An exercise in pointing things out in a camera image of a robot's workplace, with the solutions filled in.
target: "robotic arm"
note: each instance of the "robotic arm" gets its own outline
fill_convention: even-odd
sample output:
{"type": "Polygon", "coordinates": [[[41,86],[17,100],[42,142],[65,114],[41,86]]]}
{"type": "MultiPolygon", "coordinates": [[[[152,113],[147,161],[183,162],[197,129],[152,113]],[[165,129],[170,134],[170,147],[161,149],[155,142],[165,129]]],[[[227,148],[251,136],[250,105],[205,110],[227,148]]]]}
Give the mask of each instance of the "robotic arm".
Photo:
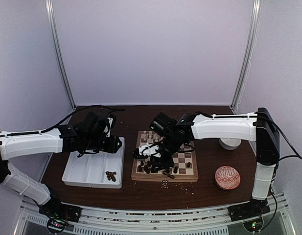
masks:
{"type": "Polygon", "coordinates": [[[15,168],[8,160],[17,156],[37,153],[79,152],[95,154],[99,151],[116,153],[122,142],[110,134],[116,122],[114,115],[99,116],[89,112],[85,120],[74,126],[59,125],[47,132],[0,132],[0,184],[33,199],[40,212],[48,216],[78,221],[80,208],[61,203],[56,192],[36,182],[15,168]]]}
{"type": "Polygon", "coordinates": [[[182,144],[206,138],[231,138],[256,141],[256,175],[249,203],[230,207],[232,221],[269,212],[267,195],[279,162],[279,132],[265,108],[244,115],[185,114],[179,121],[159,113],[150,128],[164,137],[152,145],[140,146],[134,158],[151,156],[152,169],[158,171],[174,166],[172,155],[182,144]]]}

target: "dark chessboard square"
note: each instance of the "dark chessboard square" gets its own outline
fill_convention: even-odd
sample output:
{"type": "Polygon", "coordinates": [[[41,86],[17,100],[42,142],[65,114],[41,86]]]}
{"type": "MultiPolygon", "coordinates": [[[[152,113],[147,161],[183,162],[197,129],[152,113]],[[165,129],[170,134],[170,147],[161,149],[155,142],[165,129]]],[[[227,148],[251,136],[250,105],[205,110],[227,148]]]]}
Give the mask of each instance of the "dark chessboard square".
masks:
{"type": "Polygon", "coordinates": [[[179,174],[185,174],[186,173],[186,169],[179,169],[179,174]]]}
{"type": "Polygon", "coordinates": [[[184,158],[178,158],[178,162],[179,162],[179,163],[185,163],[186,160],[185,160],[184,158]]]}

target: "bowl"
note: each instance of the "bowl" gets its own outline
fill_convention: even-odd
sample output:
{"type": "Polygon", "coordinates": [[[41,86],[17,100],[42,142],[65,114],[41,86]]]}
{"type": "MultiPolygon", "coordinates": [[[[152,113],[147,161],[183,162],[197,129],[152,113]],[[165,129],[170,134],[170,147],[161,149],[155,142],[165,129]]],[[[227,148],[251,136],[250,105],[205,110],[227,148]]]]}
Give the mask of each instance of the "bowl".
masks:
{"type": "Polygon", "coordinates": [[[226,150],[234,150],[239,147],[241,144],[240,139],[229,139],[229,138],[222,138],[219,139],[220,145],[226,150]]]}
{"type": "Polygon", "coordinates": [[[239,172],[231,166],[222,166],[215,173],[216,184],[223,190],[232,190],[239,186],[241,176],[239,172]]]}

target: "white bowl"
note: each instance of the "white bowl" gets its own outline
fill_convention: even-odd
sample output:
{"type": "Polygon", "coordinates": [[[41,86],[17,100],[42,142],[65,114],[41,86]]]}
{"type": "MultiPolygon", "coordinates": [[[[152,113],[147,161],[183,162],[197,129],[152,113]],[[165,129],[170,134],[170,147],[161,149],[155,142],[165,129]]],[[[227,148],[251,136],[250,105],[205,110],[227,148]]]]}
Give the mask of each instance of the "white bowl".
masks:
{"type": "Polygon", "coordinates": [[[219,139],[220,145],[226,150],[234,150],[239,147],[241,144],[240,139],[229,139],[229,138],[222,138],[219,139]]]}

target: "table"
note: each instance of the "table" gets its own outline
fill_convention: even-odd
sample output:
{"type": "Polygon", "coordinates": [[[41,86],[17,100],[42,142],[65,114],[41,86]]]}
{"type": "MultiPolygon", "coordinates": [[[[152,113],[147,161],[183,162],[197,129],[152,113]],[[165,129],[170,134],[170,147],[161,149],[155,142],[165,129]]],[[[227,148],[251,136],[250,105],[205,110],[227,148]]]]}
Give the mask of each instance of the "table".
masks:
{"type": "MultiPolygon", "coordinates": [[[[82,188],[66,186],[61,178],[69,157],[68,153],[54,154],[46,169],[42,183],[56,190],[65,203],[124,210],[169,210],[202,208],[248,201],[251,197],[256,158],[247,141],[234,151],[224,150],[218,139],[195,141],[199,180],[196,183],[173,183],[161,188],[161,182],[134,182],[131,180],[132,151],[136,147],[140,130],[159,113],[179,119],[185,113],[201,111],[209,114],[231,114],[228,106],[124,106],[125,112],[116,112],[117,123],[112,134],[125,137],[125,159],[121,189],[82,188]],[[224,191],[215,184],[217,168],[229,165],[238,170],[241,184],[231,191],[224,191]]],[[[96,113],[107,113],[101,108],[91,109],[96,113]]],[[[88,111],[75,114],[70,124],[83,121],[88,111]]]]}

